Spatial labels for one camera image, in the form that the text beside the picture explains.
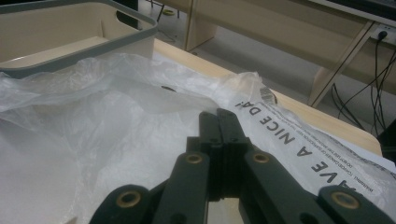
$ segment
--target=floor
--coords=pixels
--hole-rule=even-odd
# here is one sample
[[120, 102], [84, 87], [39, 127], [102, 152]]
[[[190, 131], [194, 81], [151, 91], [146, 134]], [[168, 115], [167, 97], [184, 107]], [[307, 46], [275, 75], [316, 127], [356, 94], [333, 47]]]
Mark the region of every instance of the floor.
[[[175, 9], [170, 7], [165, 8], [173, 10], [175, 15], [161, 16], [158, 25], [159, 33], [156, 37], [181, 48], [186, 27], [186, 14], [180, 12], [180, 18], [178, 19]], [[139, 0], [139, 11], [155, 20], [159, 15], [160, 9], [161, 7], [155, 5], [151, 7], [150, 3], [146, 0]], [[262, 82], [266, 86], [305, 104], [308, 101], [314, 75], [319, 69], [319, 66], [314, 63], [302, 60], [221, 27], [218, 28], [213, 39], [192, 50], [191, 53], [235, 73], [246, 71], [258, 72], [262, 77]], [[336, 86], [341, 98], [345, 101], [366, 85], [349, 77], [341, 76], [337, 79]], [[373, 128], [374, 110], [369, 89], [367, 88], [358, 94], [348, 104], [348, 108], [360, 121], [363, 128], [376, 136], [375, 129]], [[396, 119], [395, 103], [395, 95], [387, 92], [382, 93], [383, 113], [387, 125]], [[317, 109], [336, 118], [339, 114], [339, 110], [332, 101], [330, 91], [318, 105]], [[341, 119], [351, 123], [342, 115]]]

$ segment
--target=brass insert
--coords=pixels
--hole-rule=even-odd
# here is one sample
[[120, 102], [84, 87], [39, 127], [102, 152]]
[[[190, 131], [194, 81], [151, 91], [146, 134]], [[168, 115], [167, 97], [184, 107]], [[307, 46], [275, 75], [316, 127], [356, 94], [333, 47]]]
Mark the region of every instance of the brass insert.
[[117, 198], [117, 205], [121, 208], [133, 207], [141, 200], [140, 193], [136, 190], [125, 191]]
[[359, 201], [356, 198], [344, 192], [332, 193], [332, 200], [345, 208], [357, 209], [360, 207]]
[[270, 159], [264, 154], [256, 153], [256, 154], [253, 155], [253, 160], [256, 161], [256, 162], [259, 162], [259, 163], [266, 163]]
[[192, 154], [192, 155], [187, 156], [186, 160], [189, 163], [197, 164], [197, 163], [200, 163], [202, 161], [202, 157], [200, 155], [197, 155], [197, 154]]

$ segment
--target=white plastic bag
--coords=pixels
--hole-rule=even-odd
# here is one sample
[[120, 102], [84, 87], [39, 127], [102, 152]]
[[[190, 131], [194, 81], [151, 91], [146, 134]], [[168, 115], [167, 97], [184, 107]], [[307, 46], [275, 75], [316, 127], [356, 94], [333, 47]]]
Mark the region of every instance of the white plastic bag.
[[0, 222], [88, 223], [111, 190], [169, 177], [187, 136], [198, 135], [199, 113], [217, 107], [308, 191], [355, 188], [396, 220], [395, 175], [264, 102], [264, 88], [254, 73], [207, 77], [127, 54], [67, 74], [1, 75]]

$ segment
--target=wooden table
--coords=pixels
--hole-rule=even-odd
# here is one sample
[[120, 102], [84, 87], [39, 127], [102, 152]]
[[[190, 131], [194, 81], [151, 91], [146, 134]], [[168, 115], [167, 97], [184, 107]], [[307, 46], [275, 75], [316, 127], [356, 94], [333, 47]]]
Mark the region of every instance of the wooden table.
[[[232, 73], [227, 69], [194, 56], [184, 50], [177, 49], [158, 39], [154, 42], [154, 50], [177, 63], [183, 64], [208, 76], [221, 77]], [[377, 155], [382, 155], [378, 141], [369, 133], [324, 114], [315, 108], [297, 102], [279, 92], [274, 91], [274, 94], [284, 107], [293, 111], [305, 122], [321, 129], [322, 131], [331, 133], [359, 147], [372, 151]]]

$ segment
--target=black cable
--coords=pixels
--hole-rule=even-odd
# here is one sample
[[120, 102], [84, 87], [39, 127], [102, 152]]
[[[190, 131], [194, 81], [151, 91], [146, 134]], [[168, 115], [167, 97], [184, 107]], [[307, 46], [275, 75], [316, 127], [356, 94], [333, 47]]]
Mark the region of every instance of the black cable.
[[390, 65], [390, 66], [387, 66], [387, 68], [389, 68], [389, 69], [387, 69], [387, 72], [382, 77], [382, 80], [381, 80], [381, 82], [379, 84], [378, 95], [377, 95], [377, 98], [376, 98], [376, 100], [378, 101], [378, 106], [379, 106], [379, 117], [381, 118], [381, 121], [382, 121], [382, 123], [384, 125], [384, 127], [383, 127], [384, 130], [387, 129], [387, 127], [386, 127], [387, 125], [386, 125], [385, 118], [384, 118], [384, 111], [383, 111], [383, 108], [382, 108], [382, 97], [381, 96], [382, 96], [382, 91], [383, 91], [385, 80], [388, 78], [388, 76], [389, 76], [389, 74], [390, 74], [390, 72], [391, 72], [391, 70], [393, 68], [394, 63], [391, 63], [391, 62], [396, 59], [395, 56], [396, 56], [396, 50], [393, 51], [393, 54], [390, 57], [390, 60], [388, 62], [388, 65]]
[[[381, 126], [382, 129], [385, 129], [385, 122], [382, 122], [384, 120], [383, 118], [383, 113], [380, 110], [380, 108], [378, 108], [378, 112], [377, 112], [377, 105], [378, 102], [380, 101], [380, 88], [379, 88], [379, 84], [378, 84], [378, 79], [379, 79], [379, 75], [378, 75], [378, 47], [379, 47], [379, 43], [381, 43], [381, 41], [387, 37], [388, 33], [386, 31], [381, 31], [378, 34], [378, 40], [375, 43], [375, 87], [376, 87], [376, 97], [375, 97], [375, 101], [374, 101], [374, 87], [371, 86], [370, 88], [370, 98], [371, 98], [371, 103], [372, 103], [372, 107], [373, 107], [373, 125], [375, 126], [375, 134], [378, 135], [378, 129], [377, 129], [377, 122], [379, 123], [379, 125]], [[385, 75], [383, 77], [386, 76], [387, 72], [389, 70], [389, 67], [387, 66], [387, 68], [385, 69]]]
[[394, 63], [395, 63], [395, 61], [396, 61], [395, 55], [396, 55], [396, 50], [393, 52], [393, 55], [390, 57], [390, 60], [389, 60], [389, 63], [388, 63], [388, 65], [387, 65], [387, 67], [384, 68], [384, 70], [382, 70], [380, 74], [377, 73], [377, 62], [375, 62], [375, 63], [376, 63], [376, 65], [375, 65], [375, 78], [374, 78], [370, 83], [368, 83], [364, 88], [362, 88], [360, 91], [358, 91], [357, 93], [355, 93], [352, 97], [350, 97], [345, 103], [342, 103], [341, 108], [339, 108], [339, 106], [336, 105], [337, 108], [339, 109], [338, 118], [340, 117], [340, 114], [343, 113], [344, 108], [346, 108], [347, 104], [348, 104], [353, 98], [355, 98], [359, 93], [361, 93], [362, 91], [364, 91], [364, 90], [365, 90], [366, 88], [368, 88], [369, 86], [372, 86], [372, 84], [373, 84], [374, 82], [377, 83], [378, 79], [385, 73], [384, 76], [382, 76], [382, 80], [381, 80], [381, 82], [380, 82], [380, 84], [379, 84], [379, 86], [378, 86], [378, 89], [377, 89], [377, 96], [376, 96], [376, 97], [377, 97], [377, 100], [376, 100], [376, 101], [378, 102], [378, 105], [379, 105], [379, 115], [376, 113], [376, 107], [374, 107], [374, 110], [375, 110], [375, 114], [374, 114], [374, 117], [375, 117], [375, 120], [374, 120], [375, 127], [376, 127], [376, 121], [377, 121], [376, 118], [381, 117], [380, 123], [382, 122], [381, 124], [383, 124], [383, 128], [384, 128], [384, 130], [385, 130], [386, 124], [385, 124], [385, 120], [384, 120], [384, 117], [383, 117], [382, 102], [381, 102], [380, 98], [381, 98], [382, 88], [383, 88], [384, 82], [385, 82], [386, 78], [389, 76], [390, 71], [391, 71], [391, 69], [392, 69], [392, 67], [393, 67], [393, 65], [394, 65]]
[[366, 90], [368, 87], [370, 87], [373, 83], [375, 82], [375, 79], [373, 79], [371, 82], [369, 82], [364, 88], [362, 88], [360, 91], [356, 92], [353, 96], [351, 96], [342, 106], [341, 106], [341, 110], [344, 109], [344, 107], [353, 99], [355, 98], [359, 93], [361, 93], [362, 91]]
[[[337, 87], [336, 87], [335, 83], [332, 84], [332, 90], [335, 91], [335, 94], [336, 94], [336, 96], [337, 96], [337, 98], [338, 98], [338, 101], [343, 105], [344, 102], [343, 102], [343, 100], [341, 99], [340, 94], [338, 94], [338, 90], [337, 90]], [[348, 115], [351, 117], [351, 119], [353, 119], [353, 120], [351, 120], [346, 114], [344, 114], [344, 112], [341, 111], [341, 113], [342, 113], [348, 120], [350, 120], [352, 123], [354, 123], [356, 126], [358, 126], [360, 129], [364, 130], [364, 127], [361, 125], [361, 123], [358, 121], [358, 119], [352, 114], [352, 112], [351, 112], [347, 107], [345, 107], [345, 110], [346, 110], [346, 112], [348, 113]]]
[[[340, 110], [341, 107], [335, 101], [333, 92], [334, 92], [334, 84], [332, 84], [332, 102], [334, 103], [335, 107], [337, 107], [337, 109]], [[356, 123], [350, 117], [348, 117], [346, 114], [344, 114], [344, 112], [341, 112], [341, 113], [344, 115], [344, 117], [346, 117], [346, 119], [348, 119], [350, 122], [352, 122], [356, 125]]]

